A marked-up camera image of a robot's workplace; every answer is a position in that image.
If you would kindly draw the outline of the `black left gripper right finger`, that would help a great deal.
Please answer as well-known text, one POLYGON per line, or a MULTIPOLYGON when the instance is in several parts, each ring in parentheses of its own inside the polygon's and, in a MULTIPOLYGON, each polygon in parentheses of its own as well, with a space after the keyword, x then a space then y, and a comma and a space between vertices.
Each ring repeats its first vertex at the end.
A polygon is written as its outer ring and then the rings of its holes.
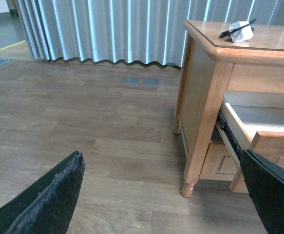
POLYGON ((240 165, 266 231, 284 234, 284 169, 252 150, 243 151, 240 165))

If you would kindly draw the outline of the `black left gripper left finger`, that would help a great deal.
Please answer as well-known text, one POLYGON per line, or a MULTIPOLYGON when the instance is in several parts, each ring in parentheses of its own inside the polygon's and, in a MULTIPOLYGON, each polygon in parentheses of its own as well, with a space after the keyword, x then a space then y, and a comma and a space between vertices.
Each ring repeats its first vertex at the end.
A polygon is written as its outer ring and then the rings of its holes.
POLYGON ((74 151, 0 208, 0 234, 65 234, 78 201, 85 163, 74 151))

